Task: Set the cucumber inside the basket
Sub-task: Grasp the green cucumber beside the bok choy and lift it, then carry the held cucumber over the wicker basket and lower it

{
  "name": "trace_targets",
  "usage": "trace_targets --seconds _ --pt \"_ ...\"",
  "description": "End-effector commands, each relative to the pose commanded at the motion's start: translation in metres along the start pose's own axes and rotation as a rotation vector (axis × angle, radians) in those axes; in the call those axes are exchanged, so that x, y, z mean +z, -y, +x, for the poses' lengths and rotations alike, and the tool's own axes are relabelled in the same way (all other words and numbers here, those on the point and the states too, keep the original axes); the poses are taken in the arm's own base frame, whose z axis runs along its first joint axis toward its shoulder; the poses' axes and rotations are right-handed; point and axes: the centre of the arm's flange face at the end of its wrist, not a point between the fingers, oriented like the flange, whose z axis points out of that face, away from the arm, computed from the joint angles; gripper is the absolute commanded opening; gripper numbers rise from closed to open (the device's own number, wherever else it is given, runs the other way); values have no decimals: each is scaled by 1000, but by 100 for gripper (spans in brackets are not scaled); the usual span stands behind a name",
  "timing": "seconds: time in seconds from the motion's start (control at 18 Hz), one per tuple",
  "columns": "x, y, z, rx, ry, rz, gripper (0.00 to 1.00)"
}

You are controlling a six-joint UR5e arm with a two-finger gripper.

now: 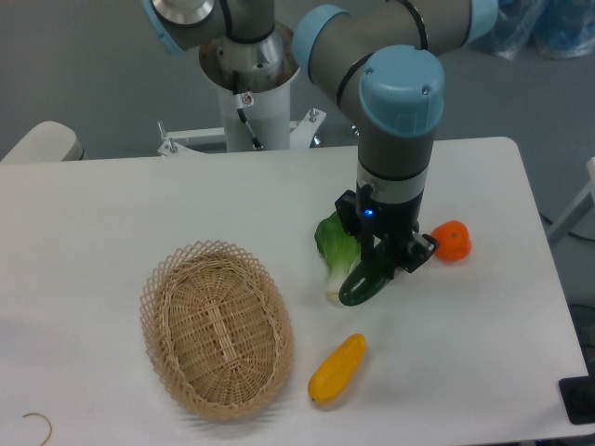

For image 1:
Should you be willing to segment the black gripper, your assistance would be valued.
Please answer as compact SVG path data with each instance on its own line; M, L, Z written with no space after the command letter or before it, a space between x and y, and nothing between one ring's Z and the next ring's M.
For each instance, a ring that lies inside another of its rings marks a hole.
M413 272L426 263L439 243L419 232L417 221L422 196L403 203L379 199L379 187L371 184L346 190L335 201L344 231L360 246L361 262L375 256L375 246L383 242L393 264L387 277L396 280L402 273Z

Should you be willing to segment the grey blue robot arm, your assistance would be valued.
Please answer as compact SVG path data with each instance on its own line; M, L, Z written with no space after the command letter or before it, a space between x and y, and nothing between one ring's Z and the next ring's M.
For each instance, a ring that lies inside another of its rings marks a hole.
M289 145L288 87L304 74L359 132L355 190L336 208L365 266L412 272L437 243L418 228L436 128L444 108L441 54L495 25L495 1L388 1L368 14L322 5L295 30L271 1L146 1L165 49L200 51L218 88L230 151Z

